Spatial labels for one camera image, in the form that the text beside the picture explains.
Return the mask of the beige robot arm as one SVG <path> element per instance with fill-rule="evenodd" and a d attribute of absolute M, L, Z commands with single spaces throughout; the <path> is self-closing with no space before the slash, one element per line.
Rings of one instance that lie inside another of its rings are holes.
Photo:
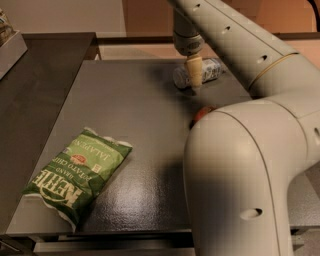
<path fill-rule="evenodd" d="M 288 187 L 319 161 L 319 70 L 222 0 L 168 0 L 250 94 L 188 135 L 196 256 L 293 256 Z"/>

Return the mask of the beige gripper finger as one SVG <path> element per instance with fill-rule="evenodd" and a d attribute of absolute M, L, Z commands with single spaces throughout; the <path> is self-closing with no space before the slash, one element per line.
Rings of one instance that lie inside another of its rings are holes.
<path fill-rule="evenodd" d="M 185 62 L 190 84 L 193 88 L 202 85 L 202 57 L 199 54 L 188 56 Z"/>

